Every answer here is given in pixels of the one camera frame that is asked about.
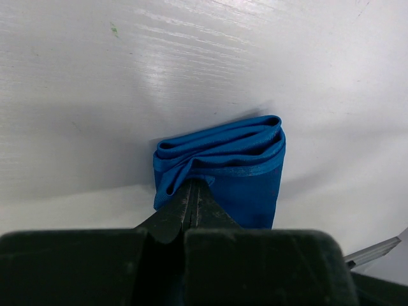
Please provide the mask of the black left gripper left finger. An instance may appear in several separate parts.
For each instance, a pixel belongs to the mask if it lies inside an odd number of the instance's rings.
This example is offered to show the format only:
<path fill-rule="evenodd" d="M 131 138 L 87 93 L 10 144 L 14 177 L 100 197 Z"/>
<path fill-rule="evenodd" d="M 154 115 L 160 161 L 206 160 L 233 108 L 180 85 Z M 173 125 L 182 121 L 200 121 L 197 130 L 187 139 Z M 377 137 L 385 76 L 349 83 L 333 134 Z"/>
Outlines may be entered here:
<path fill-rule="evenodd" d="M 182 305 L 193 182 L 133 229 L 1 237 L 2 305 Z"/>

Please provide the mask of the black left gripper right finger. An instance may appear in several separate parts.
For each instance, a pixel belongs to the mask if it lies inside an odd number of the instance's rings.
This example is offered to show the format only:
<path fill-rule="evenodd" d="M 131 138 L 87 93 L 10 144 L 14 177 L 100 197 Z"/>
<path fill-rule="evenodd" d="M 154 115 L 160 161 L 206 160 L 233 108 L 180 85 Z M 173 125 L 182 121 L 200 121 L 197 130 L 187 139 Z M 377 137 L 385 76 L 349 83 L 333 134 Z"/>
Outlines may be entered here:
<path fill-rule="evenodd" d="M 316 230 L 243 229 L 188 183 L 184 227 L 187 305 L 357 305 L 340 247 Z"/>

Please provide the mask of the blue satin napkin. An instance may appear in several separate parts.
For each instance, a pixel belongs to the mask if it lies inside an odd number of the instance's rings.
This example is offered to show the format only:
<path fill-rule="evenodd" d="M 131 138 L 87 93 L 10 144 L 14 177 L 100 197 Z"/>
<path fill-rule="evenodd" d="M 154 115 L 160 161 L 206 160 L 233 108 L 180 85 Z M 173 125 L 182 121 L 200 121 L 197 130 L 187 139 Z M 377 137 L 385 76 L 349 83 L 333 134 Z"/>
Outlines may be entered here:
<path fill-rule="evenodd" d="M 153 155 L 154 209 L 168 204 L 185 180 L 197 178 L 241 227 L 270 229 L 285 153 L 286 136 L 275 115 L 163 140 Z"/>

